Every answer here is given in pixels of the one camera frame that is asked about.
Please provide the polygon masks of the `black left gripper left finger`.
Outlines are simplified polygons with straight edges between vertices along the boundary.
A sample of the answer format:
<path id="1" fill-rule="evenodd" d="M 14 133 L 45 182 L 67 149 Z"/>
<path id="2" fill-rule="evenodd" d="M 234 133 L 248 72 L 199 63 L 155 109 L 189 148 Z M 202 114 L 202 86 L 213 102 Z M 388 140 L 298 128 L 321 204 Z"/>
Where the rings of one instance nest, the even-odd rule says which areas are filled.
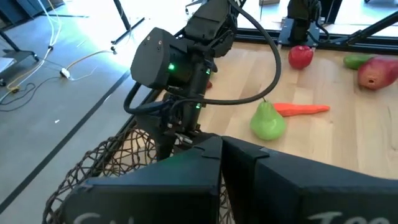
<path id="1" fill-rule="evenodd" d="M 218 224 L 220 137 L 120 177 L 93 177 L 61 206 L 61 224 Z"/>

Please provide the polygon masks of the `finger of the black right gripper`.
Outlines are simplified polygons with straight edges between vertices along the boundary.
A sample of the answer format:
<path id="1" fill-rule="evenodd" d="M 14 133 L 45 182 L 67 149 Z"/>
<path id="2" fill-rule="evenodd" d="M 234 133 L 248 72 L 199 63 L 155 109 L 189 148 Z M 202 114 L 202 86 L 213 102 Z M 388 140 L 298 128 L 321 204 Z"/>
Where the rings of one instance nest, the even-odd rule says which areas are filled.
<path id="1" fill-rule="evenodd" d="M 161 117 L 139 114 L 136 115 L 136 121 L 139 128 L 147 132 L 155 141 L 157 160 L 161 161 L 170 157 L 176 137 L 166 133 L 167 127 L 162 122 Z"/>

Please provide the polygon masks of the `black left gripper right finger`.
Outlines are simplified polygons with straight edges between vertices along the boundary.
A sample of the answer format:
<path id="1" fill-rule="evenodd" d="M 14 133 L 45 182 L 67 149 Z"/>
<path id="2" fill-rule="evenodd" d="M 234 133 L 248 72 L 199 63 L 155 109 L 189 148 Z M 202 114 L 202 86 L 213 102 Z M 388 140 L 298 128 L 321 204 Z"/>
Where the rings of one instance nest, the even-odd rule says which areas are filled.
<path id="1" fill-rule="evenodd" d="M 222 140 L 222 173 L 237 224 L 398 224 L 398 180 Z"/>

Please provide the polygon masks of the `dark woven wire basket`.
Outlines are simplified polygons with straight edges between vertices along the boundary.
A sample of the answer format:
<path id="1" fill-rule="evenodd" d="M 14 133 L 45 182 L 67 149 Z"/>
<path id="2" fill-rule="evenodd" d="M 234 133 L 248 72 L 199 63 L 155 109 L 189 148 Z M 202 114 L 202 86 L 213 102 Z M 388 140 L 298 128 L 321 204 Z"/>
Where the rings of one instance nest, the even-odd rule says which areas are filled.
<path id="1" fill-rule="evenodd" d="M 190 145 L 176 140 L 170 157 L 185 152 L 213 136 L 215 135 L 200 132 L 193 138 Z M 58 189 L 47 200 L 41 224 L 61 224 L 61 206 L 66 197 L 87 179 L 120 177 L 156 162 L 159 161 L 157 160 L 155 141 L 139 127 L 132 126 L 126 131 L 108 138 L 93 150 L 86 152 L 82 159 L 67 172 Z M 234 224 L 228 192 L 222 176 L 218 224 Z"/>

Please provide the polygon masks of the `green apple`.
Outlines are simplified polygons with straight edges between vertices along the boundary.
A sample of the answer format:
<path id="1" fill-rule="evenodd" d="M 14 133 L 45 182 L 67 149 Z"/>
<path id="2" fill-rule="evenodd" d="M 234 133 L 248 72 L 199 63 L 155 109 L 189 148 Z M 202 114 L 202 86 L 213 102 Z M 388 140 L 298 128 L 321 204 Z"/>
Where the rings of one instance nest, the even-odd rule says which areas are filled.
<path id="1" fill-rule="evenodd" d="M 271 141 L 284 134 L 286 124 L 274 105 L 263 99 L 258 104 L 249 122 L 249 127 L 259 139 Z"/>

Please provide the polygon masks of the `red apple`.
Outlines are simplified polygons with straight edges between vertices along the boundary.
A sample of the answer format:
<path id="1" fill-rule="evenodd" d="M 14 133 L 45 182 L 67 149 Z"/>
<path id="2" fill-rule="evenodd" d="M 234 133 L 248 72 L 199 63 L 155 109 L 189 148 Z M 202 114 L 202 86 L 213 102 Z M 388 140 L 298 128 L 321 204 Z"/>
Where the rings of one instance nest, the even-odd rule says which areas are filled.
<path id="1" fill-rule="evenodd" d="M 288 54 L 288 61 L 292 68 L 302 70 L 312 62 L 314 52 L 306 45 L 292 47 Z"/>

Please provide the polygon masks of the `green cucumber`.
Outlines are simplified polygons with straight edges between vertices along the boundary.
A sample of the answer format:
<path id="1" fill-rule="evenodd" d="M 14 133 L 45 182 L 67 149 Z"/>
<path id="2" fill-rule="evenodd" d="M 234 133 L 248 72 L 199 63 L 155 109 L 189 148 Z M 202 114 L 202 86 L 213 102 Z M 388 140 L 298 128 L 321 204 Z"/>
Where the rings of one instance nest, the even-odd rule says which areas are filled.
<path id="1" fill-rule="evenodd" d="M 346 68 L 350 68 L 352 70 L 357 70 L 360 66 L 366 63 L 371 58 L 374 58 L 376 55 L 373 54 L 351 54 L 346 55 L 343 58 L 343 64 Z"/>

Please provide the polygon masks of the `black floor stand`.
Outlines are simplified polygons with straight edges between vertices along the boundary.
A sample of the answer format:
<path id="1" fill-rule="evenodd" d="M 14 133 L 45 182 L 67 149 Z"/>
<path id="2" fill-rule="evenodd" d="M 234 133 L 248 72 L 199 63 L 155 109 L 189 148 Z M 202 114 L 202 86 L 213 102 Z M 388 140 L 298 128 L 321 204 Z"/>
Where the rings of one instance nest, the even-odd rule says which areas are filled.
<path id="1" fill-rule="evenodd" d="M 127 18 L 126 13 L 124 12 L 120 0 L 113 0 L 113 2 L 114 5 L 116 6 L 116 9 L 118 10 L 120 19 L 122 20 L 124 27 L 126 29 L 126 31 L 123 34 L 121 34 L 117 39 L 111 41 L 113 45 L 117 45 L 120 41 L 123 40 L 123 38 L 125 38 L 127 35 L 130 35 L 133 29 L 135 29 L 138 25 L 143 23 L 145 21 L 145 18 L 138 17 L 137 21 L 134 24 L 131 24 L 130 20 Z"/>

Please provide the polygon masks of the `black desk leg with caster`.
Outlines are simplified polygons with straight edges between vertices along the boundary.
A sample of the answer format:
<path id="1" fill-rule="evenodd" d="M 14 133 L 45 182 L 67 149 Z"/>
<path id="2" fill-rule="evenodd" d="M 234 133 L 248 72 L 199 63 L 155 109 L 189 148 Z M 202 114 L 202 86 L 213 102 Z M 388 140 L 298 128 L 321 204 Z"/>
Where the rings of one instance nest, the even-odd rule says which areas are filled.
<path id="1" fill-rule="evenodd" d="M 11 57 L 20 62 L 27 58 L 28 56 L 32 56 L 33 59 L 38 62 L 39 58 L 37 54 L 33 51 L 29 50 L 21 50 L 8 36 L 7 34 L 0 29 L 0 36 L 6 41 L 6 43 L 11 47 L 10 49 L 3 49 L 2 51 L 5 53 L 5 56 Z"/>

